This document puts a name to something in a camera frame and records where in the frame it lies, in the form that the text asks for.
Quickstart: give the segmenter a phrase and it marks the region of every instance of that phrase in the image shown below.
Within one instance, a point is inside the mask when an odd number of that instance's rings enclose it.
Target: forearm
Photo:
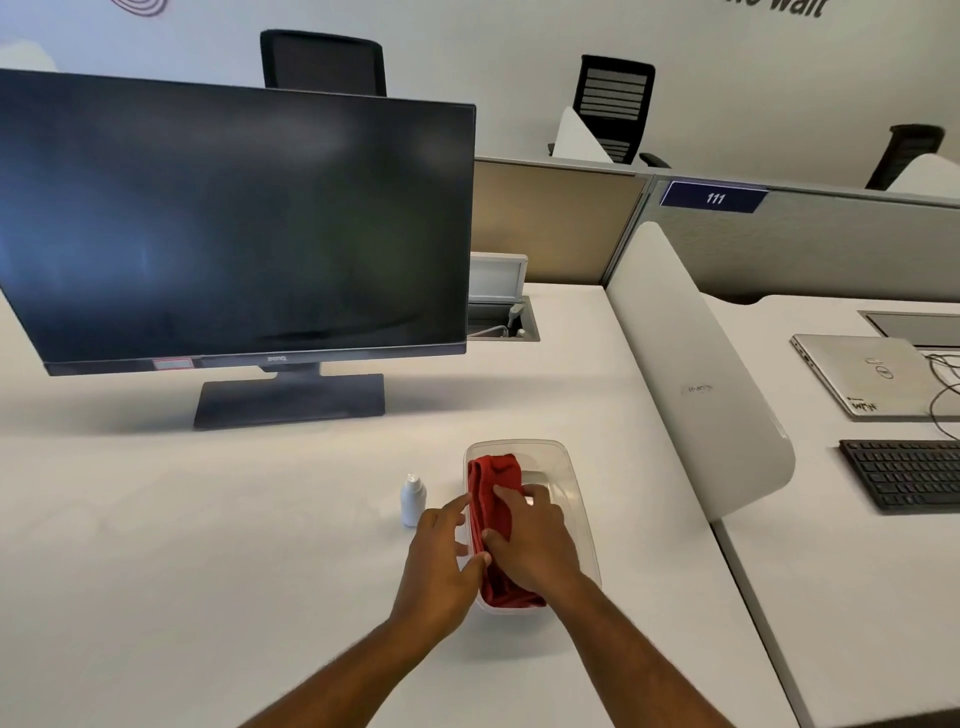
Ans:
[[[544,596],[616,728],[730,728],[588,578],[580,575]]]
[[[427,652],[386,621],[243,728],[363,728]]]

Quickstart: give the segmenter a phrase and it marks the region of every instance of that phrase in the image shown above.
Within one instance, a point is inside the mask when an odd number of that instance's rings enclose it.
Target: logo on wall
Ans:
[[[154,17],[166,10],[168,0],[110,0],[110,2],[134,15]]]
[[[728,3],[741,3],[752,8],[759,5],[763,0],[727,0]],[[803,17],[823,17],[824,5],[829,0],[770,0],[770,10],[789,12],[791,15],[802,15]]]

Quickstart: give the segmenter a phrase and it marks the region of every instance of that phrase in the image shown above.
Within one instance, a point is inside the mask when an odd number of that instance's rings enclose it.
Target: gray partition panel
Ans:
[[[958,201],[768,185],[752,214],[660,206],[675,179],[657,176],[637,223],[663,227],[705,293],[960,302]]]

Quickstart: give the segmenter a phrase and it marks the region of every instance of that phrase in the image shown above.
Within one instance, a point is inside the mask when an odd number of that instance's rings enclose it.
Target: clear plastic box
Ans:
[[[573,463],[566,448],[555,440],[491,440],[476,443],[467,448],[464,455],[464,489],[467,488],[467,463],[484,455],[507,455],[512,453],[523,470],[523,484],[539,483],[550,491],[550,500],[564,511],[566,529],[577,547],[581,571],[600,586],[600,566],[597,564],[593,535],[587,520],[587,509],[580,495],[577,476],[573,472]],[[473,539],[470,538],[469,508],[467,522],[460,527],[460,540],[467,544],[469,555],[473,555]],[[477,595],[476,603],[484,612],[495,615],[518,615],[542,612],[542,607],[506,609],[492,607],[483,596]]]

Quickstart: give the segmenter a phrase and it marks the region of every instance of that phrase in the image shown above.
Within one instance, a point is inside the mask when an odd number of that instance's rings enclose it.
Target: black keyboard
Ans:
[[[841,440],[840,451],[883,513],[960,512],[960,442]]]

